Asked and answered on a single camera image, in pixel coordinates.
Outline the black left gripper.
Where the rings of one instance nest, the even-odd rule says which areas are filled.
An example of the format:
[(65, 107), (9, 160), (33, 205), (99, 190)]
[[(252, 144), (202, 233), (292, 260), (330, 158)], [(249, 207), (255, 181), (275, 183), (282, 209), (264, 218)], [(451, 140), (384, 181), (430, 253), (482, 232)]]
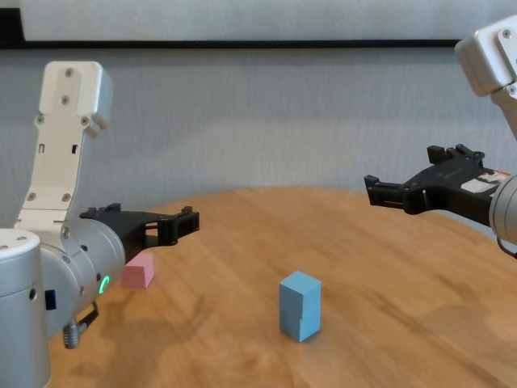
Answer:
[(148, 224), (157, 222), (159, 246), (174, 246), (180, 238), (200, 229), (200, 214), (191, 206), (182, 208), (175, 215), (162, 216), (158, 213), (124, 211), (120, 203), (112, 203), (107, 207), (88, 208), (79, 217), (101, 222), (111, 229), (122, 243), (126, 263), (150, 247), (146, 238)]

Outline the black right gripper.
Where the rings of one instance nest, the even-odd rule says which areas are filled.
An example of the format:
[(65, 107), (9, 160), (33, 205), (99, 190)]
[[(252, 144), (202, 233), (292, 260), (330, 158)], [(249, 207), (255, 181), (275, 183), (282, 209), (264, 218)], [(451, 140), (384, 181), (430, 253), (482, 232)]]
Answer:
[(366, 175), (364, 183), (370, 205), (401, 209), (415, 215), (431, 210), (450, 213), (487, 226), (496, 190), (511, 175), (485, 167), (485, 154), (463, 144), (427, 147), (428, 167), (408, 183), (386, 183)]

